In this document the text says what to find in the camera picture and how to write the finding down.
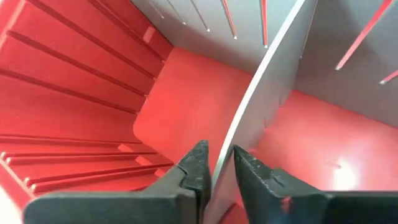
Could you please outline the grey slotted divider panel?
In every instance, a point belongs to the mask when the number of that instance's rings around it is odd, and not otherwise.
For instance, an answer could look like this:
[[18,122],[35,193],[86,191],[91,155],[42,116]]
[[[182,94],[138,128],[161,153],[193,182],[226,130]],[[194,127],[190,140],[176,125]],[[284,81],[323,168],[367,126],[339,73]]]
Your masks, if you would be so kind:
[[[131,0],[177,47],[254,73],[297,0]],[[398,127],[398,0],[315,0],[295,88]]]

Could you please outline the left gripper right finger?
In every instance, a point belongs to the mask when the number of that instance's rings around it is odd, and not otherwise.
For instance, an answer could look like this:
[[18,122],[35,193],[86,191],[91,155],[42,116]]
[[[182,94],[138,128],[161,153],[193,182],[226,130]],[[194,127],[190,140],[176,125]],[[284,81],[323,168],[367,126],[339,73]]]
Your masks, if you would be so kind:
[[237,145],[233,151],[249,224],[398,224],[398,191],[322,191]]

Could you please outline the red plastic bin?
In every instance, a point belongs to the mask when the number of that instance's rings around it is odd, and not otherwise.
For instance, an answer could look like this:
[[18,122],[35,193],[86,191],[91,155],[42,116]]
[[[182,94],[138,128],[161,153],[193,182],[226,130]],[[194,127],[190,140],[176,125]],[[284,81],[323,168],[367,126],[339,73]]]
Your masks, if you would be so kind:
[[[48,194],[144,190],[201,140],[212,195],[255,72],[174,46],[131,0],[0,0],[0,224]],[[320,190],[398,191],[398,127],[295,82],[247,151]]]

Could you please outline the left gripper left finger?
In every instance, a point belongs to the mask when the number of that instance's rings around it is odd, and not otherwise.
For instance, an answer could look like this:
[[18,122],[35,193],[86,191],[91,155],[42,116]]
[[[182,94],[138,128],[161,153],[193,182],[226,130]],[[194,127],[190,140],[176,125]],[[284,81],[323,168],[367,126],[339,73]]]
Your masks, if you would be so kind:
[[211,197],[209,145],[199,141],[163,177],[136,192],[59,192],[23,211],[24,224],[203,224]]

